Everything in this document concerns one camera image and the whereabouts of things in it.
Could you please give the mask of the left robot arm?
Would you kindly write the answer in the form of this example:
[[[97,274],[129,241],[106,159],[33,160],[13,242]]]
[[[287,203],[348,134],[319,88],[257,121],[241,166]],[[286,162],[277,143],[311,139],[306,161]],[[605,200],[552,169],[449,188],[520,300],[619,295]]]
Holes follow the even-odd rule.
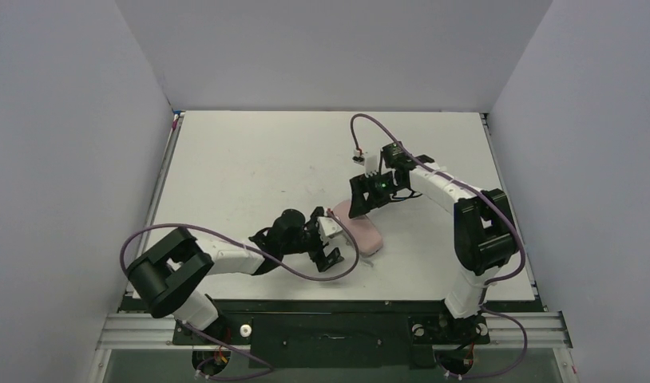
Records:
[[[192,224],[161,223],[130,235],[122,244],[121,271],[153,318],[169,315],[204,330],[219,318],[214,303],[200,291],[209,275],[260,276],[281,267],[306,280],[324,282],[288,266],[287,255],[306,254],[323,273],[343,261],[330,239],[349,231],[331,210],[317,207],[309,217],[287,209],[246,243]]]

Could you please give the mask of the pink umbrella case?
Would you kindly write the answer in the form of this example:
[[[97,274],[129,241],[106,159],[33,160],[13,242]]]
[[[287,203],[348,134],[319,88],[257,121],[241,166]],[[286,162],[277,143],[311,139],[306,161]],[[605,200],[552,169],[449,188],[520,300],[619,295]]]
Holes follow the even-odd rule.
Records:
[[[346,199],[334,206],[332,211],[343,226],[352,234],[353,239],[358,244],[361,256],[369,258],[382,249],[382,235],[366,215],[361,215],[353,219],[349,218],[348,213],[350,208],[351,201]]]

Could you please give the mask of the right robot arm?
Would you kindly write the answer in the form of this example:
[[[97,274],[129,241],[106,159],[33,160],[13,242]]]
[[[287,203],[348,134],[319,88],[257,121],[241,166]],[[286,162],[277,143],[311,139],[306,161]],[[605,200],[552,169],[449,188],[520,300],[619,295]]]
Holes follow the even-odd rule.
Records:
[[[356,148],[352,160],[365,171],[349,181],[349,218],[392,203],[401,190],[417,192],[452,215],[460,270],[444,304],[455,319],[478,314],[489,280],[519,250],[506,194],[464,184],[429,156],[412,158],[399,144],[382,147],[379,156]]]

